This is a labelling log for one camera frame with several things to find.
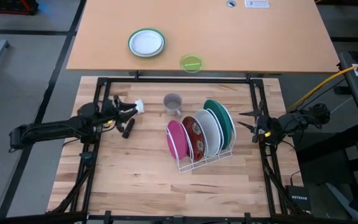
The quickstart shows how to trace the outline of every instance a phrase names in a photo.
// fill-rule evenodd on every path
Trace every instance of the pink plate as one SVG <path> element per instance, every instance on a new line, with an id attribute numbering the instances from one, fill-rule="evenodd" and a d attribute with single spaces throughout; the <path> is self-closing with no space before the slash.
<path id="1" fill-rule="evenodd" d="M 186 152 L 188 151 L 189 147 L 183 126 L 178 121 L 170 121 L 168 123 L 168 130 L 172 135 L 173 142 L 175 143 L 178 158 L 183 159 L 186 156 Z M 167 141 L 169 151 L 171 151 L 172 156 L 176 158 L 175 150 L 168 134 Z"/>

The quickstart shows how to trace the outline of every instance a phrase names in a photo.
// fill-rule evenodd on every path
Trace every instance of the yellow cable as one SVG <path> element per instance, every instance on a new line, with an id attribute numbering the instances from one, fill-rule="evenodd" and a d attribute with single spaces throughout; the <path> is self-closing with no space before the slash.
<path id="1" fill-rule="evenodd" d="M 351 71 L 355 68 L 358 68 L 358 65 L 355 65 L 353 67 L 347 68 L 345 70 L 342 70 L 340 72 L 338 72 L 337 74 L 330 76 L 329 78 L 325 79 L 323 82 L 321 82 L 319 85 L 317 85 L 314 89 L 312 89 L 310 92 L 308 92 L 308 94 L 306 94 L 305 96 L 303 96 L 302 98 L 300 98 L 296 103 L 294 103 L 292 106 L 289 107 L 288 111 L 292 111 L 296 108 L 296 106 L 298 106 L 300 103 L 302 103 L 303 101 L 305 101 L 309 96 L 311 96 L 315 91 L 317 91 L 318 89 L 320 89 L 323 85 L 325 85 L 327 82 L 333 80 L 334 78 L 348 72 Z"/>

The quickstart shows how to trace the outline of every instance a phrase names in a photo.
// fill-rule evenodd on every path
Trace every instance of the dish rack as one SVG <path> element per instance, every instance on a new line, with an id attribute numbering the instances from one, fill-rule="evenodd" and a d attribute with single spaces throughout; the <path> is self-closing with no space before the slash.
<path id="1" fill-rule="evenodd" d="M 223 106 L 223 108 L 226 110 L 226 113 L 229 114 L 228 110 L 224 106 Z M 219 124 L 216 115 L 210 109 L 207 109 L 207 110 L 212 114 L 212 116 L 214 117 L 216 123 L 218 124 L 219 130 L 221 131 L 222 127 Z M 179 170 L 180 174 L 182 174 L 184 172 L 187 172 L 187 171 L 190 171 L 190 170 L 193 170 L 193 169 L 196 169 L 196 168 L 199 168 L 199 167 L 204 166 L 206 164 L 210 164 L 212 162 L 219 161 L 221 159 L 225 159 L 225 158 L 233 156 L 233 153 L 232 153 L 233 152 L 233 146 L 234 146 L 234 144 L 235 144 L 235 142 L 237 140 L 237 133 L 236 133 L 236 128 L 235 128 L 235 125 L 234 125 L 232 119 L 231 119 L 231 131 L 234 134 L 234 139 L 231 140 L 231 142 L 226 146 L 225 149 L 222 149 L 223 144 L 221 144 L 219 146 L 219 151 L 215 156 L 207 156 L 208 155 L 208 148 L 206 147 L 205 151 L 204 151 L 204 157 L 202 159 L 198 160 L 198 161 L 194 161 L 193 147 L 191 146 L 189 135 L 187 134 L 187 131 L 186 131 L 184 125 L 182 123 L 180 123 L 180 124 L 182 125 L 183 130 L 185 130 L 186 139 L 187 139 L 187 143 L 188 143 L 188 147 L 189 147 L 189 153 L 188 153 L 189 156 L 185 157 L 183 159 L 179 159 L 178 151 L 177 151 L 175 142 L 173 141 L 172 135 L 171 135 L 168 127 L 165 128 L 165 133 L 169 136 L 169 138 L 171 140 L 171 143 L 173 145 L 173 149 L 175 151 L 175 155 L 176 155 L 175 158 L 176 158 L 176 162 L 177 162 L 177 166 L 178 166 L 178 170 Z M 204 130 L 201 127 L 201 125 L 199 125 L 199 126 L 201 128 L 201 132 L 202 132 L 203 137 L 204 137 L 205 145 L 208 145 Z"/>

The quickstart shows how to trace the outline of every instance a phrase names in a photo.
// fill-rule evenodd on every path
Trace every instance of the gray cup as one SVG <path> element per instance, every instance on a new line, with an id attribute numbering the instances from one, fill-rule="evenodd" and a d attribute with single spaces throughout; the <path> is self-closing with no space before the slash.
<path id="1" fill-rule="evenodd" d="M 176 93 L 170 93 L 164 97 L 164 106 L 167 114 L 181 117 L 181 97 Z"/>

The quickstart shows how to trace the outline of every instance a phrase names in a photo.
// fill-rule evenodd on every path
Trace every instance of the power strip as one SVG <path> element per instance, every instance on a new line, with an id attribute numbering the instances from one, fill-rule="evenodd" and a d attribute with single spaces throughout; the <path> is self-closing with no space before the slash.
<path id="1" fill-rule="evenodd" d="M 270 7 L 269 1 L 250 1 L 246 0 L 246 7 L 266 9 Z"/>

